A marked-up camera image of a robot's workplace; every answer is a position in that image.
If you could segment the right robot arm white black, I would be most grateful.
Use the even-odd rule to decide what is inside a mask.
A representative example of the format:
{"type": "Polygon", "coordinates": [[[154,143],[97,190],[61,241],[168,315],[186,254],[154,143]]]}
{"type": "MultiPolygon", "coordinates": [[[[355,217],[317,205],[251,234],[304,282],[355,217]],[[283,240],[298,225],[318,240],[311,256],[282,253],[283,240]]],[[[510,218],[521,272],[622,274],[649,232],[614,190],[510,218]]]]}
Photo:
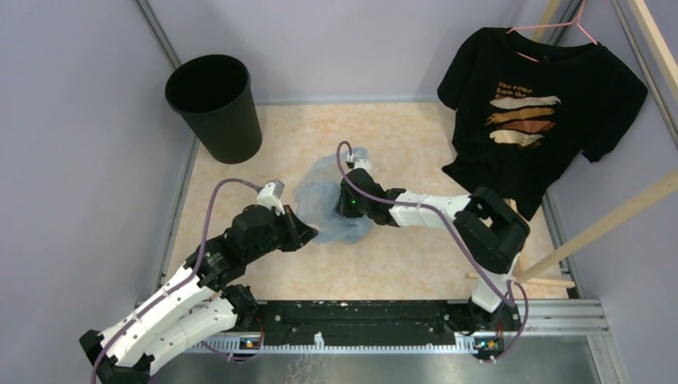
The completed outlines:
{"type": "Polygon", "coordinates": [[[501,308],[512,307],[510,280],[530,233],[527,222],[493,190],[485,187],[454,197],[383,189],[365,168],[342,175],[337,212],[345,218],[367,218],[379,226],[447,230],[479,278],[469,307],[449,317],[456,331],[470,335],[501,320],[501,308]]]}

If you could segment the wooden frame bar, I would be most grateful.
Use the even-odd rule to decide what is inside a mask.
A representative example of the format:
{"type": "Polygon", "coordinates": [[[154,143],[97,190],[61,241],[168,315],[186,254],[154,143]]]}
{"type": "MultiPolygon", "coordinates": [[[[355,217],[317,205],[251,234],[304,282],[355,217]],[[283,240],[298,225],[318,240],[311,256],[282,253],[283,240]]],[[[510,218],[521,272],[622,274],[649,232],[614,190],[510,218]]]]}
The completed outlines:
{"type": "Polygon", "coordinates": [[[626,203],[605,215],[576,237],[556,248],[552,253],[517,275],[518,282],[533,280],[551,265],[556,265],[568,256],[583,249],[598,238],[617,228],[650,206],[677,191],[677,168],[674,168],[658,181],[654,182],[626,203]]]}

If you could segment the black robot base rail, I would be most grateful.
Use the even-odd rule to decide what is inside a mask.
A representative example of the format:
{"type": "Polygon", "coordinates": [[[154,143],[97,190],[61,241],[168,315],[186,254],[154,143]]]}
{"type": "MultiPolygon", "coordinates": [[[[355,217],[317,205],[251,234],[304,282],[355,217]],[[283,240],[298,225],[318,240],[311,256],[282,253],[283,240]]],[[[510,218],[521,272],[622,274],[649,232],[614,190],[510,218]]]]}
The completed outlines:
{"type": "Polygon", "coordinates": [[[470,354],[499,357],[521,327],[517,307],[487,313],[468,300],[259,302],[248,326],[191,351],[244,362],[256,354],[470,354]]]}

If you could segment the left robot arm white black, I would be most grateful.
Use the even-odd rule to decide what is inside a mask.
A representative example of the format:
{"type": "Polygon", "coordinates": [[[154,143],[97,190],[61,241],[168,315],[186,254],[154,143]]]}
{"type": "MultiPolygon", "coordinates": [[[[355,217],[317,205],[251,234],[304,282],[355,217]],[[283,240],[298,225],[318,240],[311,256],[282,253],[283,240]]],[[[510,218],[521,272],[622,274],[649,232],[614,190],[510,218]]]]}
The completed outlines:
{"type": "Polygon", "coordinates": [[[175,275],[119,323],[89,330],[79,343],[92,383],[147,383],[172,359],[225,330],[248,330],[257,303],[234,284],[246,267],[275,252],[294,252],[318,235],[284,205],[247,206],[224,234],[197,248],[175,275]]]}

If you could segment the black plastic trash bin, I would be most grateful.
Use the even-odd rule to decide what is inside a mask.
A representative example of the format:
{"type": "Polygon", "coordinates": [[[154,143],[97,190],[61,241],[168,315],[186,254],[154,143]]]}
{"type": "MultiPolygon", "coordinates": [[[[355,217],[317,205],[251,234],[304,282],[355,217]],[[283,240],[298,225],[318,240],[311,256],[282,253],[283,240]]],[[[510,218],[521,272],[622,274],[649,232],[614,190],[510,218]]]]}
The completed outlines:
{"type": "Polygon", "coordinates": [[[165,98],[216,161],[238,164],[260,150],[251,76],[237,58],[209,54],[189,60],[169,76],[165,98]]]}

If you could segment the black printed t-shirt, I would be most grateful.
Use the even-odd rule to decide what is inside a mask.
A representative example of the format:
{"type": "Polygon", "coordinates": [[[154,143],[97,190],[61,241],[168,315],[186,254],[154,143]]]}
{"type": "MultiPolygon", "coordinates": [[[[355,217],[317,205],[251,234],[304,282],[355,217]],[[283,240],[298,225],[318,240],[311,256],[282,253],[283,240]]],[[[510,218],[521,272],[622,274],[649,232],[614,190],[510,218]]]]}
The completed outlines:
{"type": "Polygon", "coordinates": [[[437,95],[455,113],[457,155],[444,173],[531,219],[576,156],[598,162],[616,148],[648,88],[602,44],[550,46],[483,27],[461,44],[437,95]]]}

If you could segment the light blue plastic trash bag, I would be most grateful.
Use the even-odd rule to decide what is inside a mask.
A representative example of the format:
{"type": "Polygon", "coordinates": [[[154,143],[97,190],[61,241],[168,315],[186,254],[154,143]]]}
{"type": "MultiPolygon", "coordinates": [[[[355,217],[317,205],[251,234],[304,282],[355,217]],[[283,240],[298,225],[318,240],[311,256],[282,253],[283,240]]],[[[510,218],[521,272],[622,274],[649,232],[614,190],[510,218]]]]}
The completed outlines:
{"type": "Polygon", "coordinates": [[[293,190],[296,216],[318,230],[316,243],[355,244],[373,228],[366,218],[344,218],[336,212],[340,201],[341,173],[335,155],[318,159],[293,190]]]}

